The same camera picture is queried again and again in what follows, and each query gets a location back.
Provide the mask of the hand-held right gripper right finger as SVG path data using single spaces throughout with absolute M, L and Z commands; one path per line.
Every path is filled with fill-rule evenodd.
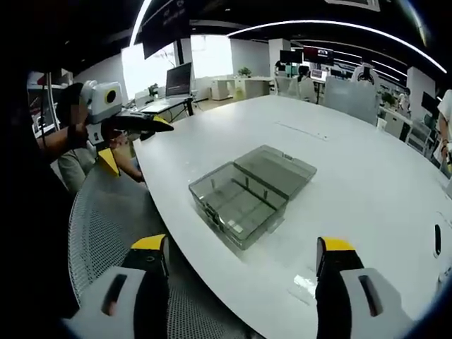
M 317 238 L 317 338 L 401 338 L 412 326 L 397 289 L 345 240 Z

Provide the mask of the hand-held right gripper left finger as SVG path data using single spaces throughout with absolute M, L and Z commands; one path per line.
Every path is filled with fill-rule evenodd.
M 65 326 L 75 338 L 166 338 L 170 289 L 164 234 L 139 239 L 85 290 Z

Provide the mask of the person's left hand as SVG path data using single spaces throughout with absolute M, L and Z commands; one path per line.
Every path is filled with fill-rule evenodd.
M 70 150 L 86 148 L 88 132 L 84 123 L 72 124 L 67 128 L 67 145 Z

